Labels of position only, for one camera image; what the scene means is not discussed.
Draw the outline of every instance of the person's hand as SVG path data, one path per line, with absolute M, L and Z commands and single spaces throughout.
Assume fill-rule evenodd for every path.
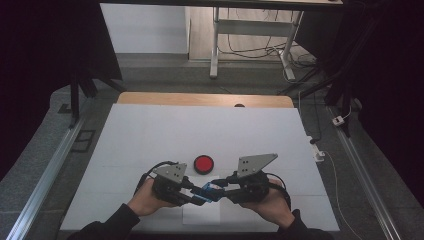
M 127 204 L 140 217 L 153 214 L 162 207 L 175 207 L 175 205 L 155 197 L 152 191 L 153 182 L 152 178 L 146 179 L 143 186 Z
M 270 179 L 271 183 L 282 186 L 278 180 Z M 241 203 L 240 206 L 258 213 L 263 219 L 287 229 L 294 221 L 289 206 L 283 194 L 276 189 L 270 188 L 268 195 L 261 202 Z

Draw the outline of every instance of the white paper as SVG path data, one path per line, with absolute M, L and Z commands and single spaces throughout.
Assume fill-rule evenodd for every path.
M 189 177 L 195 186 L 202 187 L 207 182 L 218 179 L 219 176 Z M 206 202 L 203 206 L 185 204 L 183 206 L 183 224 L 186 225 L 219 225 L 221 211 L 219 202 Z

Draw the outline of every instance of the person's right hand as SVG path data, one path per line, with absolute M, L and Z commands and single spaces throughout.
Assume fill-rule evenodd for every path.
M 282 183 L 275 179 L 270 179 L 269 182 L 282 186 Z M 255 211 L 263 219 L 283 229 L 287 229 L 294 221 L 283 194 L 273 188 L 269 189 L 268 195 L 261 202 L 241 203 L 240 206 Z

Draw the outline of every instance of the white tabletop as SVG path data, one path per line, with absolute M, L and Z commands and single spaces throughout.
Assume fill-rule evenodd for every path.
M 141 175 L 159 162 L 185 162 L 186 175 L 199 176 L 192 168 L 193 161 L 199 155 L 209 155 L 215 167 L 208 176 L 226 177 L 237 170 L 239 157 L 267 153 L 279 157 L 264 171 L 283 178 L 293 209 L 301 210 L 305 224 L 339 230 L 296 109 L 135 104 L 112 107 L 61 230 L 79 230 L 90 222 L 107 220 L 121 203 L 131 199 Z M 185 223 L 193 222 L 187 220 L 189 209 L 160 209 L 144 217 L 134 230 L 206 233 L 277 229 L 228 199 L 222 199 L 215 209 L 218 215 L 195 227 L 183 224 L 184 214 Z

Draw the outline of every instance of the person's left hand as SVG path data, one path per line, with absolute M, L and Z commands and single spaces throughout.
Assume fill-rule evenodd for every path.
M 162 207 L 175 207 L 172 203 L 165 202 L 156 198 L 152 191 L 154 180 L 152 178 L 146 179 L 143 186 L 137 191 L 134 197 L 128 202 L 135 214 L 138 216 L 147 216 L 156 212 Z

